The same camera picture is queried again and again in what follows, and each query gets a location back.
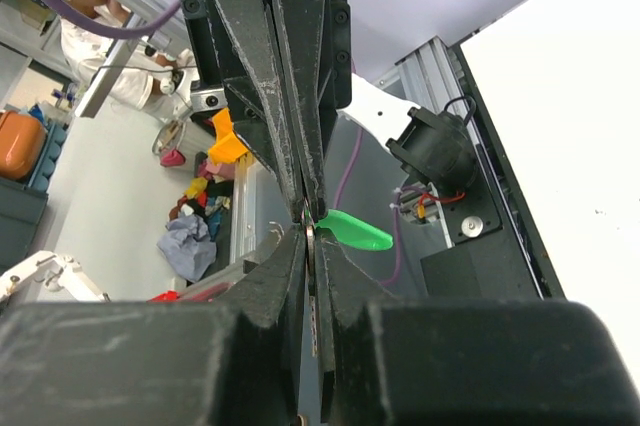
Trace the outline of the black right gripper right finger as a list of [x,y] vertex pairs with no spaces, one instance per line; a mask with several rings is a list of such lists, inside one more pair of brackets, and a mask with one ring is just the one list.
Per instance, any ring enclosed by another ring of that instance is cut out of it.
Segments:
[[603,322],[566,300],[402,299],[315,242],[331,425],[635,425],[639,396]]

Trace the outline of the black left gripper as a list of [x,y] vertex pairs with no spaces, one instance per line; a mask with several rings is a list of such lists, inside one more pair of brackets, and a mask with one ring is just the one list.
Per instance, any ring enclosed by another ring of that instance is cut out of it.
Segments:
[[181,3],[202,86],[223,88],[235,133],[288,209],[324,214],[324,153],[352,98],[348,1]]

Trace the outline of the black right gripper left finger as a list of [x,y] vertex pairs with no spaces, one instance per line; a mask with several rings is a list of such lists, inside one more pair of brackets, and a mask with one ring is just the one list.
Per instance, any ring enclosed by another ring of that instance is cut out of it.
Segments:
[[306,234],[210,302],[32,303],[1,318],[5,425],[289,425]]

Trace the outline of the green plastic key tag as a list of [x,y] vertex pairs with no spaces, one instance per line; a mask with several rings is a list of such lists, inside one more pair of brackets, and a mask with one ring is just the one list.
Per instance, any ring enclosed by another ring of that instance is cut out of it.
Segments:
[[391,234],[341,210],[330,209],[316,226],[331,231],[342,245],[358,250],[386,251],[394,245]]

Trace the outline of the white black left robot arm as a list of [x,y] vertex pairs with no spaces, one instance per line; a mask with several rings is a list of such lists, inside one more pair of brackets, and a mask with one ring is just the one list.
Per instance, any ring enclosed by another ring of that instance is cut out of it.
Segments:
[[220,87],[232,130],[269,171],[295,221],[329,205],[325,154],[344,114],[443,198],[477,166],[468,118],[386,95],[352,71],[347,0],[181,0],[202,88]]

